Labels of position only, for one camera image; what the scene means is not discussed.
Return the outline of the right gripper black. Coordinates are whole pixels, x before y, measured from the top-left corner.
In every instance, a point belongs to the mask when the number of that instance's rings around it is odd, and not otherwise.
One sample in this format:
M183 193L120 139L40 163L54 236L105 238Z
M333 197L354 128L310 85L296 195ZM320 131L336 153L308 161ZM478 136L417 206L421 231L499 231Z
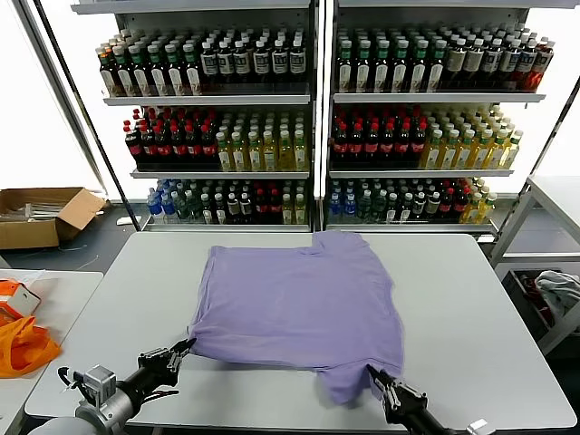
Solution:
M427 397L416 389L390 376L385 370L367 364L371 384L379 392L386 421L390 424L424 424Z

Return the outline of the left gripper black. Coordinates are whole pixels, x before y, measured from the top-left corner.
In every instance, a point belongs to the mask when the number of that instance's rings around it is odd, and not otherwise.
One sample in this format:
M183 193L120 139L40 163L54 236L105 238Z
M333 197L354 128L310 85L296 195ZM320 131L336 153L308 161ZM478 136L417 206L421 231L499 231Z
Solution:
M184 339L170 348L141 353L137 371L118 382L118 388L132 399L146 399L160 386L176 386L180 365L195 342L195 338Z

